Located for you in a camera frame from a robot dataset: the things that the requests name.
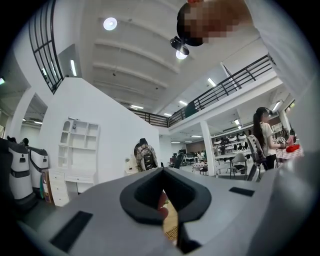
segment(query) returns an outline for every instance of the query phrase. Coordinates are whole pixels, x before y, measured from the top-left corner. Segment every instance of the white column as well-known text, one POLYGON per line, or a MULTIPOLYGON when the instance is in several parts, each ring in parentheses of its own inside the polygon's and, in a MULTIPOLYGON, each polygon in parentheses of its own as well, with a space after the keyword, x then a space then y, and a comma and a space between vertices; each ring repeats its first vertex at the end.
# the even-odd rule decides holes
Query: white column
POLYGON ((23 118, 25 118, 27 109, 28 109, 30 102, 31 102, 32 98, 34 97, 34 95, 35 95, 35 90, 32 87, 28 88, 23 93, 23 95, 18 103, 18 106, 16 107, 16 109, 14 111, 14 115, 12 117, 9 131, 6 133, 6 135, 9 135, 10 137, 15 137, 15 138, 20 137, 20 130, 21 130, 22 121, 23 121, 23 118))
POLYGON ((201 121, 200 124, 201 124, 202 136, 203 136, 205 151, 206 151, 208 173, 210 176, 214 176, 215 175, 215 157, 214 157, 212 140, 211 140, 208 123, 207 121, 201 121))

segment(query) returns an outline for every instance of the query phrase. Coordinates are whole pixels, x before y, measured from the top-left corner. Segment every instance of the black strip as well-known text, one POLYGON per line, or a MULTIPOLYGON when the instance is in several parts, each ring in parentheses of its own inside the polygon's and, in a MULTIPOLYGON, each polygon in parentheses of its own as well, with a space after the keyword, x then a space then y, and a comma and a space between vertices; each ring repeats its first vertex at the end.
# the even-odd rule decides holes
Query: black strip
POLYGON ((11 169, 10 173, 15 178, 23 178, 30 175, 30 170, 15 171, 11 169))
POLYGON ((237 193, 243 196, 247 196, 247 197, 252 197, 254 195, 254 191, 253 190, 249 190, 249 189, 245 189, 245 188, 240 188, 240 187, 232 187, 229 189, 230 192, 233 193, 237 193))
POLYGON ((51 244, 68 253, 92 216, 93 214, 91 213, 78 211, 59 233, 51 239, 51 244))

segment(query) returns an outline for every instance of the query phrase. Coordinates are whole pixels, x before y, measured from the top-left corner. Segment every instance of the ceiling beam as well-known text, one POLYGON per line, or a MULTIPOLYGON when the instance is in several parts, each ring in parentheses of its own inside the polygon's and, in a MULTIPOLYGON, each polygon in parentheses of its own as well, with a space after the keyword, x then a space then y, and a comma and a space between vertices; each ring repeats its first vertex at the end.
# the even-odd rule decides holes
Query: ceiling beam
POLYGON ((119 48, 119 49, 124 49, 126 51, 129 51, 129 52, 132 52, 132 53, 135 53, 135 54, 138 54, 138 55, 141 55, 141 56, 144 56, 166 68, 168 68, 169 70, 175 72, 176 74, 179 74, 180 72, 180 69, 175 67, 174 65, 172 65, 171 63, 165 61, 164 59, 160 58, 159 56, 151 53, 151 52, 148 52, 148 51, 145 51, 141 48, 138 48, 138 47, 135 47, 133 45, 129 45, 129 44, 126 44, 126 43, 119 43, 119 42, 116 42, 116 41, 112 41, 112 40, 107 40, 107 39, 97 39, 94 43, 95 45, 102 45, 102 46, 109 46, 109 47, 114 47, 114 48, 119 48))
POLYGON ((111 70, 111 71, 115 71, 115 72, 119 72, 119 73, 123 73, 123 74, 127 74, 127 75, 130 75, 130 76, 139 78, 141 80, 145 80, 145 81, 147 81, 147 82, 149 82, 151 84, 154 84, 156 86, 161 86, 161 87, 163 87, 165 89, 169 87, 169 85, 167 85, 166 83, 161 82, 161 81, 159 81, 157 79, 153 79, 151 76, 142 74, 140 72, 137 72, 137 71, 134 71, 132 69, 125 68, 125 67, 122 67, 122 66, 115 66, 115 65, 110 65, 110 64, 107 64, 107 63, 94 62, 93 63, 93 67, 94 68, 101 68, 101 69, 111 70))
POLYGON ((149 98, 149 99, 154 100, 154 101, 157 101, 159 99, 158 97, 146 94, 142 90, 138 90, 138 89, 135 89, 133 87, 129 87, 129 86, 126 86, 126 85, 123 85, 123 84, 119 84, 119 83, 93 80, 93 85, 95 87, 111 88, 111 89, 115 89, 115 90, 119 90, 119 91, 127 91, 127 92, 130 92, 130 93, 141 95, 143 97, 149 98))
MULTIPOLYGON (((127 16, 119 16, 119 15, 116 15, 114 18, 116 18, 117 21, 119 21, 119 22, 124 22, 124 23, 127 23, 127 24, 133 24, 133 25, 135 25, 137 27, 140 27, 140 28, 142 28, 144 30, 147 30, 150 33, 153 33, 153 34, 158 35, 159 37, 162 37, 163 39, 167 40, 168 42, 170 42, 170 40, 176 36, 175 34, 168 34, 168 33, 164 32, 163 30, 159 29, 160 26, 150 25, 151 22, 148 22, 148 21, 139 20, 137 18, 131 18, 131 17, 127 17, 127 16)), ((105 20, 106 17, 105 16, 100 16, 99 19, 100 20, 105 20)), ((189 56, 192 59, 196 59, 195 53, 191 49, 189 49, 189 51, 190 51, 189 56)))

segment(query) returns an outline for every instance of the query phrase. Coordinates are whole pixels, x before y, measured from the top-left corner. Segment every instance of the white machine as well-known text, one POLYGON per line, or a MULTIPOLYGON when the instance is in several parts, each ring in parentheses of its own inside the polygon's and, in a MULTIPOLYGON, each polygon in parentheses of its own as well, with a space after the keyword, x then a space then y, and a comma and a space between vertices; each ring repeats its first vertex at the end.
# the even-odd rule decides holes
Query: white machine
POLYGON ((9 152, 13 155, 9 185, 16 203, 22 209, 29 209, 35 204, 31 175, 29 170, 28 149, 21 145, 10 142, 9 152))
POLYGON ((48 169, 49 160, 48 153, 44 149, 28 147, 29 150, 29 165, 31 172, 32 188, 35 194, 40 195, 40 180, 42 170, 48 169))

